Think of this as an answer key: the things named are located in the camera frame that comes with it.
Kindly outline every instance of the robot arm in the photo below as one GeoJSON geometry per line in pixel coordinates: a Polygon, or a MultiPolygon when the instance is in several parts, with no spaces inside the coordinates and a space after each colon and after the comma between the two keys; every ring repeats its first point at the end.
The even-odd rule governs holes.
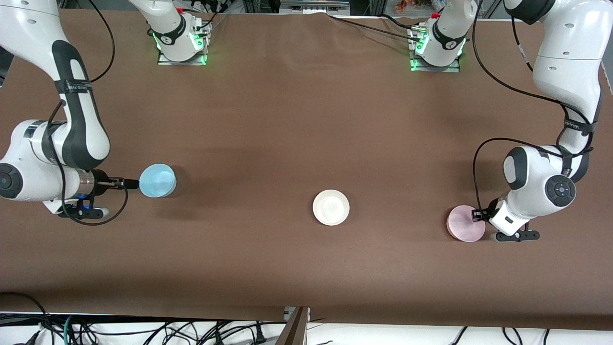
{"type": "MultiPolygon", "coordinates": [[[[54,214],[63,212],[63,181],[51,151],[52,140],[64,166],[65,203],[82,204],[89,198],[92,206],[94,196],[118,185],[94,169],[109,154],[109,138],[98,116],[83,60],[60,25],[56,1],[0,0],[0,45],[53,79],[66,114],[65,122],[49,127],[43,120],[17,125],[0,160],[0,196],[40,201],[54,214]]],[[[101,218],[107,211],[92,209],[87,213],[92,217],[84,218],[101,218]]]]}
{"type": "MultiPolygon", "coordinates": [[[[45,71],[65,102],[67,122],[54,126],[52,136],[60,161],[71,168],[97,167],[109,154],[109,138],[85,65],[64,35],[55,1],[0,0],[0,23],[0,45],[45,71]]],[[[41,123],[32,134],[32,149],[38,159],[55,164],[46,128],[41,123]]]]}
{"type": "Polygon", "coordinates": [[[171,61],[186,61],[204,48],[208,23],[187,12],[180,13],[172,0],[128,0],[145,17],[158,49],[171,61]]]}
{"type": "Polygon", "coordinates": [[[507,12],[528,24],[541,20],[545,38],[533,80],[543,93],[569,105],[556,146],[512,149],[503,170],[511,191],[492,201],[486,214],[502,233],[512,236],[529,220],[560,211],[576,195],[585,175],[600,111],[598,69],[613,26],[608,0],[505,0],[507,12]]]}

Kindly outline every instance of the power cable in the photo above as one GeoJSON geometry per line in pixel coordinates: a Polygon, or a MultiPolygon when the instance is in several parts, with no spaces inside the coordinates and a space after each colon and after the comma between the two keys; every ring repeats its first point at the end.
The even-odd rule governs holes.
{"type": "Polygon", "coordinates": [[[419,39],[417,37],[409,37],[407,35],[401,35],[401,34],[397,34],[397,33],[392,33],[390,31],[385,31],[385,30],[381,30],[381,29],[378,29],[378,28],[373,28],[372,26],[356,23],[354,21],[346,20],[346,19],[342,19],[342,18],[337,18],[337,17],[331,17],[331,18],[334,19],[334,20],[342,21],[343,23],[360,26],[362,28],[367,28],[367,29],[370,29],[370,30],[378,31],[380,33],[384,33],[384,34],[388,34],[388,35],[391,35],[391,36],[396,36],[396,37],[404,38],[404,39],[407,39],[409,41],[419,42],[419,39]]]}
{"type": "Polygon", "coordinates": [[[511,340],[509,336],[506,334],[506,327],[502,327],[502,334],[504,335],[506,340],[512,345],[524,345],[524,342],[522,341],[522,337],[519,336],[519,332],[517,331],[517,329],[513,327],[512,330],[513,332],[515,332],[515,335],[517,336],[517,340],[519,341],[519,344],[516,344],[513,340],[511,340]]]}
{"type": "Polygon", "coordinates": [[[113,66],[113,62],[115,62],[115,37],[113,36],[113,31],[111,30],[111,27],[109,26],[109,23],[107,23],[106,18],[104,18],[104,16],[102,15],[102,12],[100,12],[100,10],[98,9],[98,7],[94,3],[94,1],[93,0],[88,0],[88,1],[91,4],[91,6],[94,8],[94,10],[96,10],[96,12],[98,13],[98,16],[100,16],[100,19],[102,19],[102,21],[104,22],[104,26],[107,27],[107,31],[109,32],[109,36],[111,38],[111,46],[112,46],[111,60],[109,61],[109,65],[104,70],[104,72],[100,73],[99,76],[97,76],[97,77],[95,77],[94,79],[91,80],[91,82],[93,83],[93,82],[99,80],[100,78],[102,78],[103,76],[105,76],[106,73],[109,71],[109,69],[111,69],[111,66],[113,66]]]}
{"type": "Polygon", "coordinates": [[[549,337],[549,331],[551,331],[551,329],[546,329],[545,330],[545,335],[543,336],[543,345],[547,345],[547,337],[549,337]]]}
{"type": "Polygon", "coordinates": [[[383,18],[387,18],[389,19],[392,23],[396,24],[397,26],[404,28],[404,29],[411,29],[412,25],[405,25],[403,23],[400,23],[399,21],[397,21],[394,17],[392,17],[391,15],[385,14],[385,13],[381,13],[379,15],[377,15],[377,17],[383,17],[383,18]]]}
{"type": "Polygon", "coordinates": [[[55,335],[53,334],[53,324],[51,323],[51,320],[49,319],[49,314],[47,314],[47,311],[45,310],[45,308],[43,308],[40,302],[38,302],[34,297],[28,294],[25,294],[25,293],[21,293],[21,292],[5,291],[5,292],[0,292],[0,295],[22,297],[36,304],[36,306],[40,309],[40,312],[42,313],[43,318],[45,319],[47,326],[49,327],[51,331],[51,344],[55,345],[55,335]]]}
{"type": "Polygon", "coordinates": [[[451,345],[458,345],[458,343],[460,342],[460,339],[462,339],[462,336],[464,335],[464,332],[466,332],[467,328],[468,326],[462,327],[462,329],[460,330],[460,333],[458,333],[458,336],[455,337],[455,341],[451,343],[451,345]]]}

